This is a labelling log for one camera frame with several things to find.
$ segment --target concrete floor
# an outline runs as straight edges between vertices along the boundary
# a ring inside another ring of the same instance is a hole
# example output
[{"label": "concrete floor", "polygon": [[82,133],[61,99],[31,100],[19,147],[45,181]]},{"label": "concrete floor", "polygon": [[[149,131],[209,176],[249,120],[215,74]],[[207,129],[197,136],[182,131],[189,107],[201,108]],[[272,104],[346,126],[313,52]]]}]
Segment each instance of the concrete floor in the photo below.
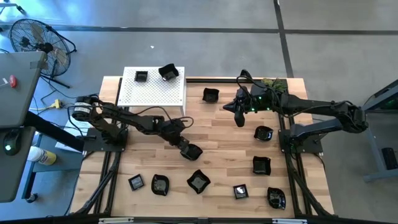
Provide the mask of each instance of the concrete floor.
[{"label": "concrete floor", "polygon": [[[28,16],[49,24],[112,27],[217,27],[275,29],[272,0],[24,0]],[[393,0],[279,0],[286,29],[397,30],[398,2]],[[0,20],[22,16],[6,8]],[[248,69],[256,77],[286,77],[278,34],[61,32],[76,43],[68,72],[60,77],[69,96],[99,91],[104,75],[122,75],[125,66],[185,66],[189,76],[235,77]],[[7,33],[0,48],[12,51]],[[294,77],[304,78],[314,100],[350,100],[361,105],[397,79],[398,36],[287,35]],[[39,82],[36,99],[50,91]],[[73,100],[58,93],[60,98]],[[66,122],[66,111],[43,113]],[[363,134],[331,133],[322,140],[326,176],[335,213],[341,217],[397,222],[398,179],[364,183],[376,171]],[[40,200],[0,204],[0,220],[63,215],[78,171],[40,174],[34,192]],[[19,207],[24,212],[16,212]]]}]

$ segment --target desk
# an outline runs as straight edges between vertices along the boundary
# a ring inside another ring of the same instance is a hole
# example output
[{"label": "desk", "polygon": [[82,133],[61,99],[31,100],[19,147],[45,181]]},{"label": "desk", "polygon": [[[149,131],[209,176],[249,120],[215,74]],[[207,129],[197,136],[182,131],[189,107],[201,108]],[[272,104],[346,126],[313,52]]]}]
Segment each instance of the desk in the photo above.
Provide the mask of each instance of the desk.
[{"label": "desk", "polygon": [[[277,130],[279,120],[271,111],[245,115],[246,124],[236,127],[234,114],[222,109],[235,96],[235,83],[189,83],[187,77],[187,116],[195,124],[183,131],[182,135],[203,149],[197,161],[184,159],[178,149],[169,146],[158,136],[145,136],[129,128],[126,151],[122,153],[111,215],[113,217],[244,217],[270,218],[293,217],[294,211],[287,178],[284,155],[280,152]],[[120,77],[104,77],[99,97],[114,103]],[[307,99],[304,81],[288,78],[289,93]],[[220,98],[216,104],[202,101],[203,89],[217,88]],[[147,114],[162,114],[150,110]],[[171,117],[180,117],[179,110],[170,110]],[[295,117],[296,123],[310,124],[310,114]],[[272,140],[260,142],[253,138],[259,125],[269,126],[275,131]],[[271,158],[271,176],[252,173],[253,156]],[[88,200],[97,187],[104,153],[96,152],[83,161],[73,198],[71,212],[77,211]],[[319,158],[302,154],[307,185],[326,210],[333,213],[325,172]],[[187,179],[201,169],[211,184],[197,195],[187,184]],[[132,192],[127,180],[137,174],[144,178],[146,186]],[[154,195],[150,182],[154,174],[166,175],[170,190],[166,197]],[[246,184],[249,198],[235,200],[234,185]],[[286,210],[271,208],[266,201],[268,187],[277,187],[287,197]],[[108,196],[104,191],[103,206]]]}]

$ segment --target wooden tabletop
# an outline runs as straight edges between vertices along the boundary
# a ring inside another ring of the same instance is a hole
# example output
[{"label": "wooden tabletop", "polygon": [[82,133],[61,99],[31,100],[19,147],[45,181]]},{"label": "wooden tabletop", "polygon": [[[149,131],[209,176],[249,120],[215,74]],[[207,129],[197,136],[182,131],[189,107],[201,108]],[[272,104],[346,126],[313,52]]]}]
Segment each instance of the wooden tabletop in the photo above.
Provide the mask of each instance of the wooden tabletop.
[{"label": "wooden tabletop", "polygon": [[[99,97],[114,103],[120,77],[104,77]],[[289,93],[307,99],[302,78],[288,78]],[[216,104],[202,101],[203,89],[220,90]],[[222,109],[235,96],[234,83],[188,83],[187,116],[195,119],[195,124],[183,131],[182,135],[191,143],[201,147],[203,154],[197,161],[188,161],[180,151],[170,146],[158,136],[145,136],[135,128],[129,128],[126,151],[122,153],[118,180],[115,189],[112,216],[129,217],[245,217],[270,218],[293,217],[293,208],[284,155],[280,152],[277,134],[269,142],[253,138],[254,130],[260,125],[279,129],[277,113],[261,111],[258,114],[245,114],[246,124],[238,128],[234,114]],[[181,117],[178,109],[166,108],[172,118]],[[164,115],[156,109],[145,114]],[[295,117],[296,123],[310,124],[310,114]],[[253,156],[271,158],[271,175],[252,173]],[[88,200],[97,187],[104,153],[96,152],[84,160],[71,212],[77,211]],[[308,188],[326,210],[333,213],[325,172],[319,158],[302,154]],[[207,175],[211,184],[197,195],[187,184],[187,179],[200,169]],[[145,186],[132,192],[128,179],[141,174]],[[166,197],[155,195],[150,189],[154,174],[166,175],[170,180],[170,190]],[[236,200],[233,186],[246,184],[249,198]],[[271,208],[266,200],[268,187],[277,187],[287,197],[286,210]],[[108,197],[104,191],[103,206]],[[304,211],[301,191],[298,190],[300,208]]]}]

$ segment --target white pegboard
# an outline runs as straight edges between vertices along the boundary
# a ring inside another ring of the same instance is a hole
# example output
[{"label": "white pegboard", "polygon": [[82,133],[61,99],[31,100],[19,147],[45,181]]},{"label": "white pegboard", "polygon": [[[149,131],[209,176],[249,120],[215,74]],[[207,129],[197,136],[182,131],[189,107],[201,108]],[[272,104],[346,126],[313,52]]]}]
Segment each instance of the white pegboard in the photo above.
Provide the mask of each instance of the white pegboard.
[{"label": "white pegboard", "polygon": [[[160,67],[124,67],[118,106],[183,106],[185,68],[176,67],[179,76],[163,81]],[[146,82],[136,82],[137,71],[148,71]]]}]

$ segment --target fan guard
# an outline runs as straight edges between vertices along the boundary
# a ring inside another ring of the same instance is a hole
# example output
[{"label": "fan guard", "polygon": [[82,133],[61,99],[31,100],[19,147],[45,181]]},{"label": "fan guard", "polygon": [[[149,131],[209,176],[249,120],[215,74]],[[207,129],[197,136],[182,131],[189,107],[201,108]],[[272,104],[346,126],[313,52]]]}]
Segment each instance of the fan guard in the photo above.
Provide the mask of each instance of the fan guard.
[{"label": "fan guard", "polygon": [[69,41],[51,26],[33,19],[20,19],[10,30],[12,48],[16,52],[43,51],[47,54],[49,67],[43,69],[41,74],[49,77],[64,74],[70,66],[71,52],[64,39]]}]

